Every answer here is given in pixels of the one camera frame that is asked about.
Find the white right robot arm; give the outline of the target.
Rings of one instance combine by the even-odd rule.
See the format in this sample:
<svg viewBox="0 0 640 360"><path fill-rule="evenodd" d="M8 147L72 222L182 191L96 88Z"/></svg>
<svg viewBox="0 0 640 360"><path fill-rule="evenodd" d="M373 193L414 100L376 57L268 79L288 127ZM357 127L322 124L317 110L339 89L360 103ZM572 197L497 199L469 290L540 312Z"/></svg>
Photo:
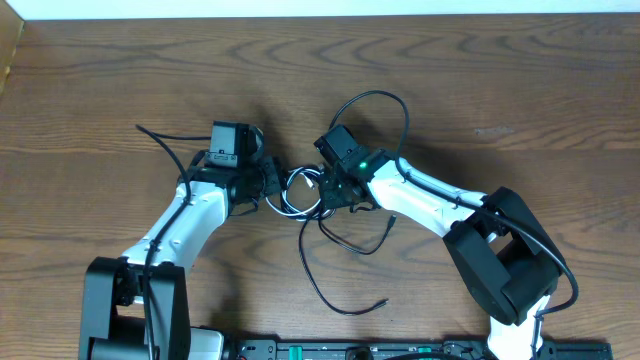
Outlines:
<svg viewBox="0 0 640 360"><path fill-rule="evenodd" d="M330 167L321 182L327 207L368 202L440 236L472 298L490 316L489 351L498 359L540 355L539 314L566 262L517 193L449 185L389 150L358 144L343 125L314 145Z"/></svg>

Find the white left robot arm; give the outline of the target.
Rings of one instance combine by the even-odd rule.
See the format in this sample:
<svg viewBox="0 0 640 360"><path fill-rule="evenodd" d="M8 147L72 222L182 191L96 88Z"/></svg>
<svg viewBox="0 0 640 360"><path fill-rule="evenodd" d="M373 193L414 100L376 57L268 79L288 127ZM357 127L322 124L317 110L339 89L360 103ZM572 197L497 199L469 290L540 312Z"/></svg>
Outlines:
<svg viewBox="0 0 640 360"><path fill-rule="evenodd" d="M218 330L190 322L187 278L199 253L235 207L257 211L285 187L277 158L265 153L254 125L216 121L209 146L189 164L175 152L174 198L150 230L117 258L86 270L78 356L81 359L232 359Z"/></svg>

